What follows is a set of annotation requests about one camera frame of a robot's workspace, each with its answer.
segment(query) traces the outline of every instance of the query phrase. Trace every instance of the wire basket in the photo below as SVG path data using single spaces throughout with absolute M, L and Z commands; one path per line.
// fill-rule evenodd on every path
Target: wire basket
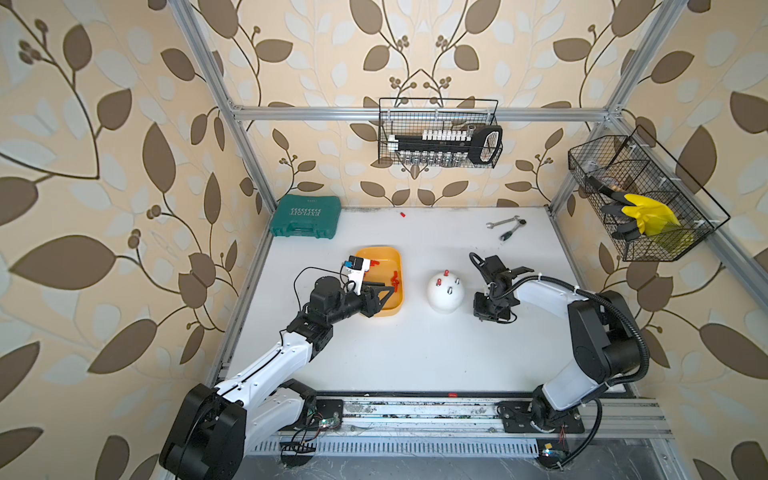
M 653 138 L 645 129 L 638 128 L 631 135 L 606 135 L 573 147 L 568 151 L 568 169 L 581 187 L 580 194 L 586 196 L 594 211 L 600 217 L 605 230 L 611 235 L 622 260 L 628 262 L 673 262 L 698 245 L 709 234 L 730 220 L 730 215 L 712 197 L 688 170 L 661 147 L 676 164 L 678 174 L 685 173 L 687 180 L 695 184 L 698 193 L 685 194 L 680 184 L 683 181 L 669 175 L 657 165 L 648 154 L 647 142 Z M 680 227 L 656 235 L 640 235 L 634 240 L 623 240 L 617 230 L 623 223 L 634 221 L 604 213 L 604 205 L 615 202 L 601 194 L 588 181 L 592 176 L 604 184 L 614 185 L 629 194 L 642 195 L 667 205 L 680 222 Z M 715 219 L 704 213 L 697 204 L 706 200 L 714 210 L 719 210 Z
M 503 148 L 502 128 L 496 122 L 498 101 L 433 101 L 379 99 L 379 159 L 405 168 L 495 167 Z

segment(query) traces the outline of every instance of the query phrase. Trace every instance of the white table surface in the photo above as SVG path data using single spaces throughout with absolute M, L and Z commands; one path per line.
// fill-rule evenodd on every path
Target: white table surface
M 485 226 L 516 214 L 528 223 L 506 242 L 498 237 L 510 224 Z M 296 316 L 292 284 L 302 268 L 338 271 L 349 255 L 376 245 L 395 247 L 402 257 L 401 310 L 371 319 L 357 314 L 337 323 L 328 346 L 293 378 L 334 392 L 520 392 L 546 382 L 573 358 L 568 321 L 537 306 L 516 306 L 518 320 L 511 325 L 472 315 L 475 291 L 485 284 L 469 252 L 499 255 L 507 268 L 529 266 L 575 284 L 544 208 L 355 209 L 342 211 L 332 240 L 274 239 L 229 374 L 260 357 Z M 466 287 L 464 302 L 450 315 L 433 311 L 425 293 L 427 281 L 445 269 Z M 302 274 L 296 282 L 302 303 L 324 275 L 318 270 Z

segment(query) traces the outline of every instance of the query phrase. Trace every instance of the yellow plastic bowl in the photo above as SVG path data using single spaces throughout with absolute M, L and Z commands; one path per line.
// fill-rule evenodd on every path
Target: yellow plastic bowl
M 397 292 L 393 293 L 386 301 L 382 311 L 374 316 L 391 316 L 399 312 L 404 297 L 400 252 L 392 247 L 367 247 L 355 253 L 355 256 L 379 262 L 379 265 L 372 265 L 366 273 L 364 278 L 366 282 L 379 282 L 392 286 L 392 277 L 397 271 L 397 280 L 400 282 L 397 286 Z

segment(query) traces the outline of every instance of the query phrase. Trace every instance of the open-end wrench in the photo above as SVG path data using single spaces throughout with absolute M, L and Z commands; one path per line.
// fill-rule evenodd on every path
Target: open-end wrench
M 488 227 L 488 228 L 493 228 L 493 227 L 497 227 L 499 225 L 503 225 L 504 223 L 514 222 L 515 220 L 520 220 L 520 216 L 519 215 L 515 215 L 514 217 L 512 217 L 510 219 L 502 220 L 502 221 L 496 222 L 496 223 L 488 222 L 488 223 L 485 224 L 485 226 Z

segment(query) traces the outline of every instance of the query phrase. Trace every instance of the white sphere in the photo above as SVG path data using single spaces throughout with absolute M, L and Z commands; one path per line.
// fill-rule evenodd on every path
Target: white sphere
M 453 313 L 464 300 L 464 283 L 448 270 L 438 273 L 427 284 L 427 300 L 437 313 Z

